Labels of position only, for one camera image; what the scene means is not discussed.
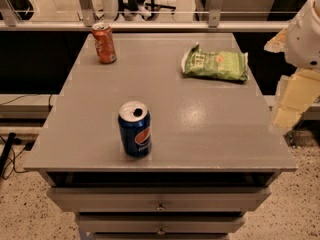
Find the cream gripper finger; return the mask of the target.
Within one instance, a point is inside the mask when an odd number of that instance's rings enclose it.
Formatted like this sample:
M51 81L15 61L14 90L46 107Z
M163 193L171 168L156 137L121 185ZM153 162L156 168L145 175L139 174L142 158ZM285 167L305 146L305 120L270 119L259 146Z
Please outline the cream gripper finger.
M284 28L272 37L264 46L264 50L271 53L280 53L285 51L285 39L287 29Z
M290 77L282 76L272 108L271 129L291 130L319 96L320 70L298 68Z

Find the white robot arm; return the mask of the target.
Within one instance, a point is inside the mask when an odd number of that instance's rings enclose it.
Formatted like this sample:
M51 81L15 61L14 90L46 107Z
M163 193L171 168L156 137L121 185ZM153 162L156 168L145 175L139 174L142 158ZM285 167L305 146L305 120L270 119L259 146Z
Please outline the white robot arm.
M278 82L272 108L271 127L288 131L320 96L320 0L307 0L264 50L283 52L285 61L296 67L294 74Z

